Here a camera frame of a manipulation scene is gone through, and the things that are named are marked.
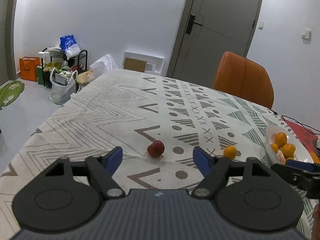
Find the gray tiled floor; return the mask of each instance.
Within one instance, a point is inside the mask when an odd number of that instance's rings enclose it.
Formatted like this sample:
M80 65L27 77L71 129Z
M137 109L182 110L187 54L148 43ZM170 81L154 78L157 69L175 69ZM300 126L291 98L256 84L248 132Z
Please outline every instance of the gray tiled floor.
M50 101L50 89L33 81L19 80L25 84L24 91L0 111L0 174L30 135L60 108Z

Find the green floor mat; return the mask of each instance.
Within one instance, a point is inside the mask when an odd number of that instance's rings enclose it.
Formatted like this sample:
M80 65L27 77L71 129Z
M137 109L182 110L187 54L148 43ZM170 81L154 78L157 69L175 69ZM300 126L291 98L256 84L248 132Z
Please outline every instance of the green floor mat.
M10 105L24 90L24 83L12 81L0 89L0 110L3 106Z

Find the black circular disc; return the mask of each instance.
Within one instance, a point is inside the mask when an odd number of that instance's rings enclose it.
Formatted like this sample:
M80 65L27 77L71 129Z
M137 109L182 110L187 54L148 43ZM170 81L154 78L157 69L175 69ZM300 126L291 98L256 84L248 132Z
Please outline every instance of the black circular disc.
M67 231L92 218L100 201L95 189L53 176L30 182L13 199L12 210L22 228Z
M252 231L283 230L295 226L303 211L299 194L288 187L269 177L252 177L223 188L216 203L236 226Z

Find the gray door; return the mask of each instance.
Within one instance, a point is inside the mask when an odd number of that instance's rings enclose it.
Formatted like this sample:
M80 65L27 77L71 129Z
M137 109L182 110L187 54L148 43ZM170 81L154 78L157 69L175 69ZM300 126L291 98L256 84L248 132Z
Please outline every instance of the gray door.
M225 51L246 55L259 10L260 0L194 0L172 77L212 87Z
M4 27L7 6L8 0L0 0L0 85L9 80L4 49Z

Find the orange box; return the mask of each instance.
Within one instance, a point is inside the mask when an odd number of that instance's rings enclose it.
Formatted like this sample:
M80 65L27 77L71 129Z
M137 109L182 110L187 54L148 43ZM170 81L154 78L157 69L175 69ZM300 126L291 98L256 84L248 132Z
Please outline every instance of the orange box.
M40 65L38 57L23 57L20 59L20 75L22 79L37 81L36 68Z

